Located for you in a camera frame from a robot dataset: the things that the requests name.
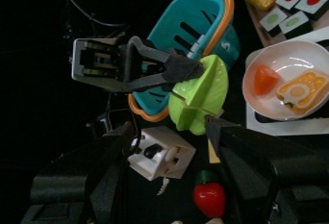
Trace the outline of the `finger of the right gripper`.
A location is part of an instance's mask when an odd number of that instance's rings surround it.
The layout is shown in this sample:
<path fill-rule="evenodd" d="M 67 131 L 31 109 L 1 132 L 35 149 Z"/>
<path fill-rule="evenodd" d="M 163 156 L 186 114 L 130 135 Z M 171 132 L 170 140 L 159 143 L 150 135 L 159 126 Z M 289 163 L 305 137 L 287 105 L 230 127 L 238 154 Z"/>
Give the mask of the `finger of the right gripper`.
<path fill-rule="evenodd" d="M 199 62 L 178 53 L 168 53 L 158 50 L 152 44 L 132 36 L 127 42 L 126 60 L 124 60 L 124 73 L 130 74 L 132 69 L 132 51 L 136 50 L 142 57 L 162 62 L 166 70 L 164 74 L 202 74 L 203 66 Z"/>
<path fill-rule="evenodd" d="M 140 76 L 140 72 L 134 70 L 124 74 L 123 87 L 126 91 L 142 91 L 152 87 L 174 85 L 190 79 L 199 78 L 202 70 L 166 70 L 148 76 Z"/>

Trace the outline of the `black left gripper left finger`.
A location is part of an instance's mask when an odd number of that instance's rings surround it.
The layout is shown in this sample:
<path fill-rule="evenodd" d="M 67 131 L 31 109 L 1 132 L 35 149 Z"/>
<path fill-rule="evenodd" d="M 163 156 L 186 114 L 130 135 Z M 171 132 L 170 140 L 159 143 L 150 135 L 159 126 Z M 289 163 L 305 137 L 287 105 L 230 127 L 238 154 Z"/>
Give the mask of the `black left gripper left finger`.
<path fill-rule="evenodd" d="M 52 162 L 31 187 L 20 224 L 124 224 L 130 121 Z"/>

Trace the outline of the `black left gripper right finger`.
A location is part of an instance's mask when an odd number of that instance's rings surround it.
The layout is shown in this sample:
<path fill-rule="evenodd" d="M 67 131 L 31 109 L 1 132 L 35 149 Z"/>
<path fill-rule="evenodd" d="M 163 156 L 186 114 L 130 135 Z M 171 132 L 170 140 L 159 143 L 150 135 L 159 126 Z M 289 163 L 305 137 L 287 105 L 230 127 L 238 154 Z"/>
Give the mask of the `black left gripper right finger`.
<path fill-rule="evenodd" d="M 207 116 L 229 189 L 227 224 L 329 224 L 329 162 L 305 146 Z"/>

